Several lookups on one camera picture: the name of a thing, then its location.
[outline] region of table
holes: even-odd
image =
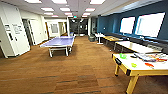
[[[61,37],[55,37],[43,44],[40,45],[40,47],[49,47],[49,53],[50,57],[52,57],[52,54],[54,50],[66,50],[66,56],[68,56],[68,49],[71,52],[72,45],[74,42],[74,36],[61,36]]]
[[[116,62],[115,76],[118,76],[119,69],[121,69],[127,76],[131,77],[126,90],[127,94],[132,94],[139,76],[168,75],[168,61],[148,62],[154,65],[154,68],[151,68],[145,65],[147,62],[144,62],[139,58],[131,58],[130,56],[133,56],[133,54],[125,55],[127,55],[126,59],[120,58],[119,54],[112,54],[112,58]]]
[[[152,48],[149,48],[149,47],[137,44],[137,43],[133,43],[133,42],[130,42],[130,41],[115,42],[114,50],[116,48],[116,44],[119,44],[119,45],[122,46],[122,51],[123,51],[123,47],[126,47],[126,48],[128,48],[128,49],[130,49],[130,50],[132,50],[134,52],[138,52],[138,53],[154,53],[154,52],[158,52],[159,53],[159,52],[161,52],[159,50],[155,50],[155,49],[152,49]]]
[[[113,37],[113,36],[104,36],[103,38],[106,39],[106,45],[107,45],[108,41],[115,42],[115,41],[121,41],[121,40],[123,40],[123,39],[119,39],[119,38],[116,38],[116,37]]]
[[[95,34],[95,36],[99,38],[99,43],[97,43],[97,44],[103,44],[100,42],[100,37],[104,37],[104,35],[101,33],[98,33],[98,34]]]

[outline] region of window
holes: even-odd
[[[157,37],[165,13],[142,15],[138,18],[135,34]]]
[[[120,32],[122,33],[132,33],[134,26],[135,17],[123,18],[121,20]]]

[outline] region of ping pong table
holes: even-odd
[[[71,53],[72,45],[74,42],[74,36],[61,36],[55,37],[43,44],[40,47],[49,47],[50,57],[52,57],[54,50],[66,50],[66,56],[68,56],[68,50]]]

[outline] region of wooden table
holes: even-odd
[[[103,37],[104,39],[106,39],[106,45],[108,43],[108,41],[120,41],[120,40],[123,40],[123,39],[119,39],[119,38],[116,38],[116,37],[113,37],[113,36],[105,36]]]
[[[138,52],[138,53],[154,53],[154,52],[161,52],[159,50],[155,50],[155,49],[152,49],[152,48],[148,48],[146,46],[143,46],[143,45],[140,45],[140,44],[137,44],[137,43],[133,43],[133,42],[130,42],[130,41],[119,41],[119,42],[115,42],[115,47],[114,47],[114,50],[116,48],[116,44],[119,44],[122,46],[122,50],[121,52],[123,52],[123,47],[126,47],[134,52]]]
[[[125,54],[127,55],[126,59],[120,58],[119,54],[112,54],[113,60],[116,62],[116,70],[115,75],[118,76],[119,69],[121,69],[127,76],[130,76],[130,82],[127,87],[127,94],[132,94],[136,82],[139,76],[147,76],[147,75],[168,75],[168,61],[165,62],[148,62],[154,65],[154,68],[146,66],[144,61],[139,58],[131,58],[133,54]]]

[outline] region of fluorescent light panel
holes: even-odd
[[[72,13],[71,12],[66,12],[65,15],[72,15]]]
[[[62,11],[70,11],[69,8],[60,8],[60,10],[62,10]]]
[[[73,17],[73,15],[68,15],[68,17]]]
[[[90,15],[91,13],[83,13],[83,15]]]
[[[91,0],[90,4],[103,4],[105,0]]]
[[[40,0],[25,0],[28,3],[42,3]]]
[[[53,15],[52,17],[58,17],[58,15]]]
[[[54,11],[52,8],[41,8],[44,11]]]
[[[87,15],[82,15],[82,17],[87,17]]]
[[[95,8],[87,8],[85,11],[94,11]]]
[[[52,0],[56,4],[67,4],[66,0]]]
[[[46,14],[46,15],[53,15],[53,13],[51,13],[51,12],[46,12],[44,14]]]

